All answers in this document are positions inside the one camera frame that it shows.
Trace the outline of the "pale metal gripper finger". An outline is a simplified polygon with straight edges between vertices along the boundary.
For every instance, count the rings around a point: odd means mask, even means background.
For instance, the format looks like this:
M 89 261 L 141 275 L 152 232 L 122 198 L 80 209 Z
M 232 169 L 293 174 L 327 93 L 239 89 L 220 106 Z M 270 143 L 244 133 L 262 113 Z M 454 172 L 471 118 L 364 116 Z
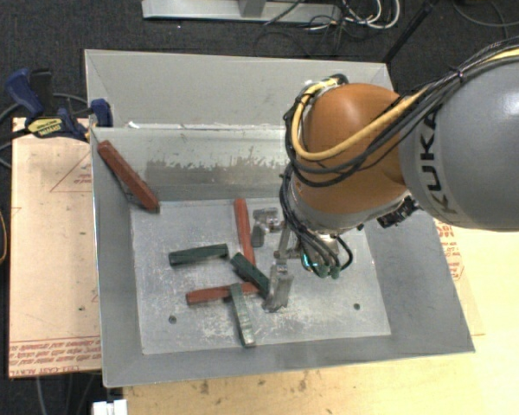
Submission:
M 265 236 L 282 230 L 283 222 L 279 219 L 276 207 L 266 207 L 253 210 L 253 229 L 251 234 L 252 247 L 259 248 L 265 243 Z
M 286 265 L 272 265 L 268 293 L 263 303 L 265 311 L 274 313 L 288 306 L 293 279 L 294 276 L 288 271 Z

